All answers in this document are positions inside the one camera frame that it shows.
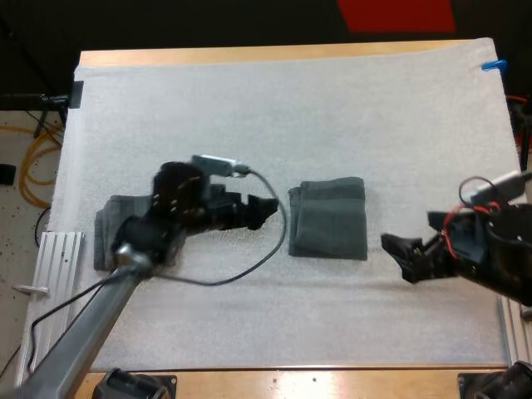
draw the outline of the black cable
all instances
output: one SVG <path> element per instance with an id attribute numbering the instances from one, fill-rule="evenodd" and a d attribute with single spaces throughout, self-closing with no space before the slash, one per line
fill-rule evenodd
<path id="1" fill-rule="evenodd" d="M 42 218 L 44 215 L 50 211 L 50 207 L 44 209 L 41 214 L 39 214 L 39 217 L 37 218 L 37 222 L 35 223 L 35 228 L 33 229 L 33 238 L 35 239 L 35 245 L 39 248 L 41 246 L 41 243 L 39 242 L 39 239 L 37 237 L 37 231 L 39 230 L 39 224 L 41 224 Z"/>
<path id="2" fill-rule="evenodd" d="M 240 278 L 242 278 L 244 276 L 247 276 L 248 274 L 253 272 L 256 268 L 258 268 L 259 266 L 264 264 L 268 259 L 270 259 L 272 256 L 275 255 L 275 253 L 279 250 L 279 248 L 281 248 L 281 245 L 283 244 L 283 241 L 284 241 L 284 239 L 286 237 L 287 226 L 288 226 L 288 215 L 287 215 L 286 209 L 284 208 L 283 203 L 279 199 L 277 193 L 273 189 L 272 185 L 268 182 L 268 180 L 264 176 L 262 176 L 259 172 L 256 172 L 254 170 L 249 170 L 249 174 L 257 176 L 257 178 L 259 178 L 259 180 L 261 180 L 264 183 L 264 185 L 268 189 L 269 193 L 278 201 L 279 208 L 281 209 L 281 214 L 283 216 L 283 229 L 282 229 L 282 232 L 281 232 L 281 236 L 279 237 L 279 240 L 278 240 L 277 244 L 273 247 L 273 249 L 266 256 L 264 256 L 262 259 L 260 259 L 256 264 L 254 264 L 252 267 L 244 270 L 242 273 L 237 274 L 236 276 L 233 276 L 231 278 L 227 278 L 225 280 L 212 281 L 211 282 L 211 281 L 194 280 L 192 278 L 168 276 L 168 275 L 165 275 L 165 274 L 158 274 L 158 275 L 156 275 L 154 277 L 159 277 L 159 278 L 163 278 L 163 279 L 166 279 L 166 280 L 172 280 L 172 281 L 179 281 L 181 283 L 201 285 L 201 286 L 204 286 L 204 287 L 217 287 L 219 285 L 225 285 L 225 284 L 232 283 L 233 281 L 236 281 L 236 280 L 238 280 L 238 279 L 240 279 Z"/>
<path id="3" fill-rule="evenodd" d="M 501 203 L 504 204 L 504 205 L 508 204 L 508 201 L 506 200 L 506 198 L 504 197 L 502 192 L 500 192 L 499 188 L 496 185 L 494 185 L 490 180 L 488 180 L 488 179 L 486 179 L 485 177 L 482 177 L 482 176 L 471 176 L 471 177 L 468 177 L 467 179 L 465 179 L 464 181 L 462 181 L 460 183 L 460 185 L 458 186 L 458 198 L 460 198 L 460 202 L 463 205 L 465 205 L 468 208 L 472 208 L 473 207 L 473 204 L 470 203 L 470 202 L 465 201 L 464 197 L 462 196 L 462 190 L 464 188 L 464 185 L 466 185 L 467 183 L 469 183 L 469 182 L 471 182 L 473 180 L 481 180 L 481 181 L 484 181 L 485 183 L 487 183 L 488 185 L 490 185 L 491 188 L 493 188 L 494 192 L 496 192 L 496 194 L 500 197 Z"/>
<path id="4" fill-rule="evenodd" d="M 45 126 L 46 125 L 49 125 L 51 127 L 56 127 L 54 126 L 53 124 L 49 123 L 49 122 L 46 122 L 46 121 L 41 121 L 40 119 L 38 119 L 36 116 L 34 116 L 32 113 L 30 113 L 30 111 L 25 111 L 31 118 L 33 118 L 34 120 L 37 121 L 37 128 L 35 129 L 35 134 L 33 135 L 33 137 L 37 138 L 39 136 L 39 128 L 41 129 L 44 129 L 49 135 L 50 135 L 50 138 L 57 144 L 59 145 L 60 147 L 63 147 L 63 144 L 54 137 L 54 135 L 57 135 L 61 138 L 63 138 L 62 135 L 58 134 L 57 132 L 54 132 L 54 133 L 51 133 L 48 128 Z"/>
<path id="5" fill-rule="evenodd" d="M 39 118 L 37 118 L 36 116 L 34 116 L 30 111 L 24 111 L 26 112 L 31 118 L 33 118 L 35 121 L 37 121 L 41 127 L 45 130 L 45 131 L 48 131 L 47 127 L 45 125 L 48 125 L 50 127 L 57 127 L 56 125 L 54 125 L 53 123 L 50 123 L 50 122 L 47 122 L 47 121 L 44 121 L 43 123 L 39 120 Z"/>
<path id="6" fill-rule="evenodd" d="M 6 373 L 7 368 L 9 367 L 9 365 L 11 364 L 11 362 L 17 355 L 18 351 L 20 351 L 20 345 L 17 347 L 17 349 L 15 349 L 15 352 L 13 352 L 13 355 L 11 355 L 6 365 L 3 367 L 2 371 L 0 372 L 0 379 L 2 379 L 3 375 Z"/>
<path id="7" fill-rule="evenodd" d="M 89 288 L 87 288 L 86 290 L 84 291 L 81 291 L 79 294 L 77 295 L 74 295 L 72 298 L 68 299 L 67 301 L 61 303 L 60 305 L 57 305 L 56 307 L 54 307 L 52 310 L 44 313 L 42 316 L 40 316 L 39 318 L 36 318 L 35 320 L 33 320 L 33 323 L 30 327 L 30 348 L 32 349 L 30 351 L 30 357 L 29 357 L 29 360 L 27 361 L 27 364 L 26 364 L 26 370 L 27 370 L 27 373 L 28 374 L 32 374 L 32 363 L 33 363 L 33 358 L 35 357 L 35 327 L 42 321 L 44 320 L 45 318 L 49 318 L 51 315 L 53 315 L 55 312 L 58 312 L 60 311 L 61 309 L 63 309 L 65 306 L 68 306 L 70 305 L 71 303 L 77 301 L 79 298 L 81 297 L 84 297 L 85 295 L 87 295 L 88 293 L 90 293 L 91 291 L 95 290 L 96 288 L 98 287 L 101 287 L 101 286 L 104 286 L 104 285 L 107 285 L 109 283 L 114 283 L 115 281 L 118 281 L 122 278 L 124 278 L 125 276 L 129 275 L 129 273 L 121 273 L 121 274 L 114 274 L 110 277 L 106 277 L 106 278 L 103 278 L 102 280 L 98 281 L 97 283 L 94 283 L 92 284 Z"/>

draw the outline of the folded gray cloth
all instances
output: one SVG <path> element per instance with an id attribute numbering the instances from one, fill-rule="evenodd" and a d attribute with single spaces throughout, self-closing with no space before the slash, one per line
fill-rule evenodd
<path id="1" fill-rule="evenodd" d="M 111 244 L 121 224 L 130 216 L 142 216 L 150 208 L 151 197 L 112 195 L 94 219 L 94 269 L 113 270 Z"/>
<path id="2" fill-rule="evenodd" d="M 364 180 L 304 181 L 288 193 L 290 255 L 367 259 Z"/>

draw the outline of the red object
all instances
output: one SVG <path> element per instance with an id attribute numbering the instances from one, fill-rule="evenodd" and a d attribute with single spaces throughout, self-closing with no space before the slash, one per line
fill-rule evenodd
<path id="1" fill-rule="evenodd" d="M 456 32 L 451 0 L 338 0 L 351 33 Z"/>

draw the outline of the blue clip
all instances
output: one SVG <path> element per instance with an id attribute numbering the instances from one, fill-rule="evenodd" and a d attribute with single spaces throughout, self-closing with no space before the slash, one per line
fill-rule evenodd
<path id="1" fill-rule="evenodd" d="M 492 69 L 498 69 L 500 74 L 504 75 L 508 69 L 508 62 L 506 60 L 498 60 L 487 62 L 486 64 L 482 65 L 482 71 L 490 71 Z"/>

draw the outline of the wooden table edge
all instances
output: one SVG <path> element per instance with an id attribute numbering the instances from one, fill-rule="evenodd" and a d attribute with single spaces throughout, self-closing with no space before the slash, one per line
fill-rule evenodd
<path id="1" fill-rule="evenodd" d="M 81 53 L 79 65 L 84 67 L 135 67 L 376 56 L 436 50 L 438 48 L 454 46 L 464 42 L 468 41 L 436 40 L 417 42 L 311 44 L 299 46 L 88 51 Z"/>

